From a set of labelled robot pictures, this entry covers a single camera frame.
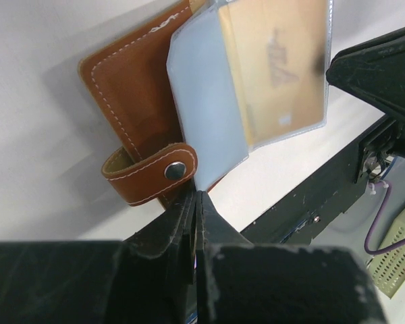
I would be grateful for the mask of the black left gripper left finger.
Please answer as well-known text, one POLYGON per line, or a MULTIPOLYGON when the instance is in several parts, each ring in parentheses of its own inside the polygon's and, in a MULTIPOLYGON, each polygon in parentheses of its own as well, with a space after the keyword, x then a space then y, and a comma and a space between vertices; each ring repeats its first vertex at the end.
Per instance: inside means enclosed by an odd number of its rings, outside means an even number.
POLYGON ((195 197, 124 241, 0 242, 0 323, 184 323, 195 197))

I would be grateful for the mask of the gold credit card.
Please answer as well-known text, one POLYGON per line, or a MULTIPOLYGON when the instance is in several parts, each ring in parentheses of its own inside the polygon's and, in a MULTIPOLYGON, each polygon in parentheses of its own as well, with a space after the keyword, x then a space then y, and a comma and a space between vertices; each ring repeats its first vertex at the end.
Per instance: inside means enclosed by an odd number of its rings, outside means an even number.
POLYGON ((249 146, 323 125, 328 1, 217 5, 249 146))

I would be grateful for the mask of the brown leather card holder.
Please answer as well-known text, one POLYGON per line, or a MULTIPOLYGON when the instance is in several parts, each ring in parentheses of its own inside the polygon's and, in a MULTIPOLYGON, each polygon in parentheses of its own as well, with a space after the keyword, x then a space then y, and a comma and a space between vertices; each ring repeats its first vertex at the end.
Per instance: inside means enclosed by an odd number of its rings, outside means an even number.
MULTIPOLYGON (((80 63, 82 81, 121 140, 101 172, 128 205, 157 199, 168 206, 188 184, 210 190, 262 147, 245 137, 219 2, 179 1, 80 63)), ((327 115, 325 73, 324 81, 327 115)))

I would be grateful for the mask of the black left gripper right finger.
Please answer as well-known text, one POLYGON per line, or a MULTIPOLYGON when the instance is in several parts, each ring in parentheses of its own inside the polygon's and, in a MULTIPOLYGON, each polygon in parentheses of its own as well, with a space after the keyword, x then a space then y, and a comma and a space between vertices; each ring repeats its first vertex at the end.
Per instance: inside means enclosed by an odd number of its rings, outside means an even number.
POLYGON ((199 323, 385 323, 365 265, 347 248, 252 244, 221 234, 196 194, 199 323))

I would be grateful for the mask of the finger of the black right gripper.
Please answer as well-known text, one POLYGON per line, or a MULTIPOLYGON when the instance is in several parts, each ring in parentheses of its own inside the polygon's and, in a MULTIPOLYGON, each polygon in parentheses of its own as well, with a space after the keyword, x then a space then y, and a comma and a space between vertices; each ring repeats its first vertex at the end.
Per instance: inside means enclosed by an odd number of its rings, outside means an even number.
POLYGON ((405 124, 405 27, 340 51, 326 79, 405 124))

